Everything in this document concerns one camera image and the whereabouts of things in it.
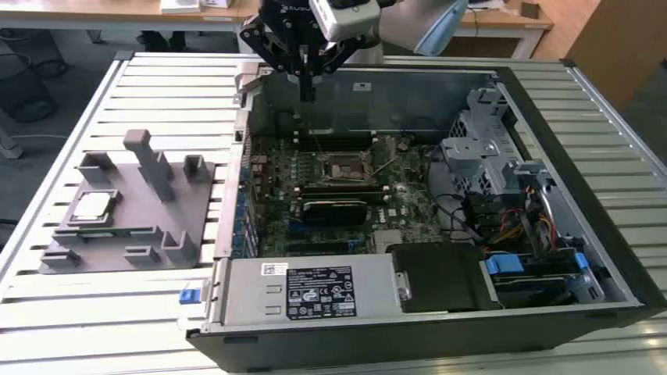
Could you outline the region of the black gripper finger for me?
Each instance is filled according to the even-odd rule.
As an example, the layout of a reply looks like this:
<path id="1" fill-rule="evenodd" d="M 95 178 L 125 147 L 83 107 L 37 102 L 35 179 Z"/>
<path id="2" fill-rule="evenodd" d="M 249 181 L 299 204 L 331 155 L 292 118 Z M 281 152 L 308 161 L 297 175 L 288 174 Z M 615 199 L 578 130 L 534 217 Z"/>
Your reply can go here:
<path id="1" fill-rule="evenodd" d="M 352 54 L 364 46 L 365 36 L 360 35 L 336 42 L 321 50 L 323 45 L 308 46 L 308 101 L 315 102 L 315 77 L 333 73 Z"/>
<path id="2" fill-rule="evenodd" d="M 244 23 L 240 37 L 276 71 L 295 76 L 300 101 L 308 102 L 308 73 L 300 47 L 287 50 L 259 15 Z"/>

